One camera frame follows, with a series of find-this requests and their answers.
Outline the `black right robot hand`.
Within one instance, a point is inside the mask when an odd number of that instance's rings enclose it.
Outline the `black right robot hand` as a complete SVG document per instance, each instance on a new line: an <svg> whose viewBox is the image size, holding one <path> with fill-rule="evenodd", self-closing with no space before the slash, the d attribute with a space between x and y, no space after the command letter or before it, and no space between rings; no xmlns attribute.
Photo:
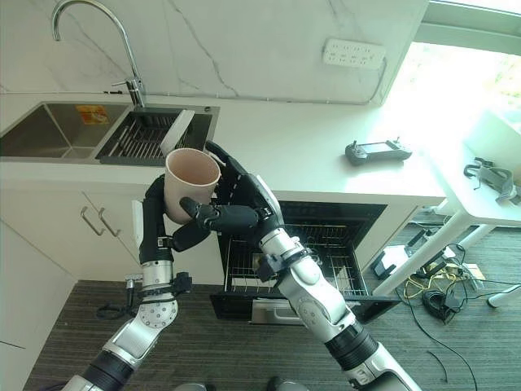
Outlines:
<svg viewBox="0 0 521 391"><path fill-rule="evenodd" d="M180 205L190 221L177 233L187 234L197 242L211 231L256 241L282 227L284 220L278 200L262 178L246 171L217 143L207 141L205 147L221 169L216 198L205 204L193 197L183 197Z"/></svg>

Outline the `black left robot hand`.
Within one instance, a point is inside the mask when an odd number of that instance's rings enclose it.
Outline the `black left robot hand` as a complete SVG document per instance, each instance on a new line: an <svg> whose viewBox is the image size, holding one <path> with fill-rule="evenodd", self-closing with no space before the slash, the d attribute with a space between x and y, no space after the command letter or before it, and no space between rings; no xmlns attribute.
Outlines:
<svg viewBox="0 0 521 391"><path fill-rule="evenodd" d="M168 235L165 230L164 215L164 175L161 174L148 187L144 198L139 202L142 223L134 226L141 235L138 239L139 262L173 262L173 252L182 253L205 241L210 232L190 220Z"/></svg>

